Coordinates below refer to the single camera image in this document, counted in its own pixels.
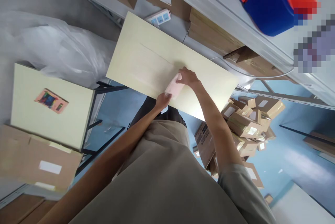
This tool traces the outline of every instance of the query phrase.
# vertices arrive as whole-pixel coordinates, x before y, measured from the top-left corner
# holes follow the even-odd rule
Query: black metal frame
[[[91,121],[91,117],[92,117],[92,113],[93,113],[93,107],[94,107],[94,103],[95,100],[97,98],[97,95],[99,94],[105,94],[105,93],[109,93],[109,92],[114,92],[114,91],[120,91],[123,89],[128,89],[127,86],[112,86],[109,85],[107,83],[104,82],[97,82],[97,84],[99,84],[100,86],[95,88],[95,92],[94,92],[94,96],[93,96],[93,100],[92,100],[92,105],[91,105],[91,110],[90,110],[90,114],[88,117],[88,122],[87,122],[87,127],[86,127],[86,131],[85,131],[85,135],[84,135],[84,140],[80,149],[80,152],[86,154],[86,155],[91,155],[91,157],[89,157],[87,160],[85,160],[84,163],[82,163],[77,171],[76,171],[76,175],[79,174],[93,159],[95,159],[96,156],[98,156],[115,138],[117,138],[117,136],[119,136],[124,130],[125,127],[122,127],[121,130],[119,130],[110,140],[108,140],[99,150],[97,151],[92,151],[89,149],[85,149],[84,148],[84,144],[85,144],[85,140],[86,140],[86,136],[87,136],[87,131],[89,129],[92,129],[94,126],[97,126],[98,124],[102,123],[102,120],[99,119],[96,122],[94,122],[93,124],[90,124]]]

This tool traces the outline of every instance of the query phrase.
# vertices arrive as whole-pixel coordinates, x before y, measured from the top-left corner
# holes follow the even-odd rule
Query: power strip
[[[169,20],[171,20],[171,13],[168,9],[164,9],[162,11],[159,11],[158,13],[155,13],[145,18],[145,21],[151,23],[157,28],[159,28],[160,24],[163,24]]]

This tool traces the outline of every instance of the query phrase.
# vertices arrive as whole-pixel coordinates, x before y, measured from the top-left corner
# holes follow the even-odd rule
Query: hand
[[[157,109],[157,111],[161,112],[166,106],[168,106],[171,98],[172,94],[169,94],[168,96],[166,96],[165,93],[160,94],[157,97],[154,109]]]
[[[180,69],[179,73],[181,74],[181,80],[177,80],[176,83],[185,84],[193,88],[195,84],[200,82],[196,74],[186,67]]]

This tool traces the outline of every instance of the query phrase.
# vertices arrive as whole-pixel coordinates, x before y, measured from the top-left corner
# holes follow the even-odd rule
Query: colorful image
[[[34,101],[48,107],[57,114],[60,114],[69,104],[68,101],[48,89],[44,89]]]

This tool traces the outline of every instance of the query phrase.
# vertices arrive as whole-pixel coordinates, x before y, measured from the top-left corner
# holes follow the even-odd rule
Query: wooden board
[[[45,88],[69,102],[61,114],[34,101]],[[11,124],[80,150],[93,94],[94,90],[15,64]]]
[[[106,76],[156,99],[183,66],[197,74],[221,111],[237,77],[128,12]],[[188,86],[170,105],[204,120],[198,99]]]

